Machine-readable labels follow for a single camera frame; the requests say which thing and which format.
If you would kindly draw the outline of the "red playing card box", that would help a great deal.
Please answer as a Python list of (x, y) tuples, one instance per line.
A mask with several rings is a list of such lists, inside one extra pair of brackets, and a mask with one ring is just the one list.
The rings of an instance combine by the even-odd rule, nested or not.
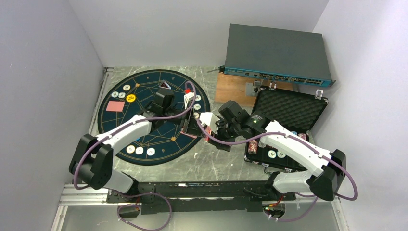
[(211, 137), (211, 133), (212, 133), (211, 128), (209, 126), (206, 126), (205, 127), (205, 139), (204, 139), (206, 142), (209, 141), (209, 137)]

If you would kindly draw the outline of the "white chip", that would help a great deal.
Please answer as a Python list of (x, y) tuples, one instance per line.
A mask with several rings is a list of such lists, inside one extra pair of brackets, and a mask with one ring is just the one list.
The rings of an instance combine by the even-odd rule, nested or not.
[(121, 93), (119, 93), (118, 98), (119, 98), (119, 99), (123, 99), (123, 98), (125, 98), (125, 96), (126, 96), (126, 93), (125, 93), (125, 92), (121, 92)]
[(136, 155), (141, 155), (141, 154), (143, 154), (143, 152), (144, 152), (144, 148), (143, 148), (143, 147), (137, 147), (137, 148), (135, 149), (135, 154), (136, 154)]

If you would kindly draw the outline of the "card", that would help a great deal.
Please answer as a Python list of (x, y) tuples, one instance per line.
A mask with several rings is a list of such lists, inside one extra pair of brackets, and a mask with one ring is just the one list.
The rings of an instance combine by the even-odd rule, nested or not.
[(183, 135), (185, 135), (185, 136), (188, 136), (188, 137), (191, 137), (191, 138), (194, 138), (194, 139), (196, 139), (197, 138), (197, 136), (196, 135), (193, 135), (193, 134), (188, 134), (188, 133), (184, 133), (184, 132), (180, 132), (181, 134), (183, 134)]
[(125, 107), (125, 102), (123, 101), (109, 101), (105, 110), (107, 112), (122, 112)]

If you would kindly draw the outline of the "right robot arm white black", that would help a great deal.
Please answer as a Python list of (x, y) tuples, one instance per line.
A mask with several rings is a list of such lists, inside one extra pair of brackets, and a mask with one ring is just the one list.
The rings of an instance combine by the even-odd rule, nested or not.
[(205, 137), (213, 145), (230, 150), (237, 145), (237, 137), (244, 137), (243, 143), (256, 141), (258, 144), (276, 148), (301, 164), (305, 170), (291, 173), (273, 172), (268, 178), (265, 193), (276, 200), (284, 193), (312, 193), (316, 197), (333, 201), (340, 197), (338, 190), (345, 177), (355, 186), (346, 171), (345, 154), (340, 150), (330, 152), (317, 147), (293, 134), (277, 120), (260, 112), (248, 114), (235, 101), (228, 101), (214, 113), (201, 113), (196, 120)]

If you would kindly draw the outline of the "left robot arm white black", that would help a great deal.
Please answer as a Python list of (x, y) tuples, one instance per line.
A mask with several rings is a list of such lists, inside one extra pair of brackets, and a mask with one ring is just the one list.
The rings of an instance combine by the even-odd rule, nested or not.
[(163, 124), (182, 124), (193, 116), (197, 98), (194, 85), (184, 94), (184, 109), (173, 107), (172, 90), (160, 89), (155, 99), (124, 124), (97, 136), (85, 134), (79, 140), (69, 165), (73, 186), (77, 190), (106, 188), (119, 193), (126, 202), (139, 194), (139, 182), (132, 176), (113, 169), (113, 158), (137, 138), (149, 135)]

